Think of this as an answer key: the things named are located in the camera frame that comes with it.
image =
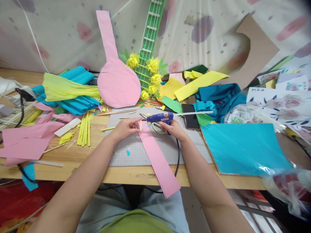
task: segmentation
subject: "cutting mat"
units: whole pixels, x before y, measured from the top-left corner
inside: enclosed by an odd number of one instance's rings
[[[129,109],[133,107],[126,108],[118,108],[113,109],[112,111],[120,111],[124,109]],[[136,118],[140,117],[139,113],[150,115],[163,113],[163,111],[153,108],[153,107],[143,107],[137,110],[136,113],[130,114],[127,113],[119,113],[110,115],[109,122],[107,128],[114,127],[117,125],[119,121],[121,121],[120,117],[130,117]],[[190,129],[186,129],[183,118],[179,121],[181,127],[187,132],[190,138],[194,141],[196,147],[199,152],[203,155],[208,163],[213,163],[211,156],[208,153],[205,143],[200,137],[197,131],[193,131]],[[173,136],[169,136],[167,134],[158,134],[152,128],[152,125],[149,126],[156,142],[158,143],[161,151],[163,152],[164,157],[166,158],[169,165],[176,165],[178,160],[178,147],[176,138]],[[111,130],[105,132],[105,135],[108,135]],[[180,162],[179,164],[185,164],[184,158],[182,156],[181,148],[180,148]],[[138,134],[131,134],[127,138],[119,141],[115,146],[112,157],[109,163],[110,167],[120,167],[120,166],[148,166],[151,165],[147,153],[143,147],[142,141],[140,140]]]

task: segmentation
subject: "pink paper guitar cutout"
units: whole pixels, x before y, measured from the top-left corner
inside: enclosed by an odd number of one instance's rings
[[[139,79],[118,58],[109,11],[96,11],[96,15],[107,59],[97,80],[100,96],[113,108],[133,106],[141,94]]]

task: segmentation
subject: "blue paper scrap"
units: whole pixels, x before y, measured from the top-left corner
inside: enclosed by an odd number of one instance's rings
[[[202,132],[221,174],[261,176],[292,168],[273,124],[209,124]]]
[[[36,172],[34,163],[30,163],[26,167],[24,167],[24,171],[26,175],[29,177],[29,179],[35,180]],[[33,183],[27,180],[27,178],[24,175],[22,175],[22,180],[30,192],[39,187],[37,183]]]

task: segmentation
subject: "pink paper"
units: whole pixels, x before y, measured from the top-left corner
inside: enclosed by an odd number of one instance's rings
[[[181,84],[186,85],[185,80],[182,78],[182,73],[171,73],[169,74],[168,79],[175,78],[176,80],[180,81]]]
[[[12,166],[29,159],[37,158],[38,154],[40,154],[40,156],[42,155],[55,136],[54,132],[64,125],[64,123],[49,121],[40,125],[4,129],[2,130],[4,148],[0,149],[0,157],[7,158],[6,166]],[[31,146],[24,148],[23,145],[25,145],[25,143]]]
[[[56,118],[58,120],[65,121],[65,122],[70,122],[70,121],[72,121],[75,118],[83,117],[83,115],[82,116],[75,116],[75,115],[73,115],[71,113],[62,113],[62,114],[58,114],[58,115],[57,114],[53,114],[52,117]]]
[[[40,124],[43,124],[43,123],[46,123],[50,120],[53,119],[53,114],[55,114],[55,111],[53,108],[51,108],[50,106],[47,106],[41,102],[38,102],[38,103],[35,103],[33,104],[33,106],[35,106],[36,108],[38,109],[41,109],[43,111],[51,111],[50,113],[48,113],[46,116],[40,118],[37,122],[36,122],[36,125],[40,125]]]
[[[96,15],[107,59],[97,80],[100,96],[114,108],[133,106],[141,94],[139,79],[118,58],[109,11],[96,11]]]
[[[165,198],[169,198],[180,190],[180,185],[169,167],[160,147],[156,143],[146,121],[142,121],[142,133],[138,134],[142,140],[155,175],[160,183]]]

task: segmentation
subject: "white fabric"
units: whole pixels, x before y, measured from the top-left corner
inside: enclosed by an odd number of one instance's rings
[[[51,73],[77,65],[100,70],[106,62],[96,10],[109,10],[118,52],[139,52],[150,0],[20,0]],[[245,61],[250,43],[235,30],[251,13],[280,48],[267,70],[288,55],[311,58],[309,8],[303,0],[166,0],[154,56],[168,72],[204,64],[230,73]],[[44,72],[17,0],[0,2],[0,66]]]

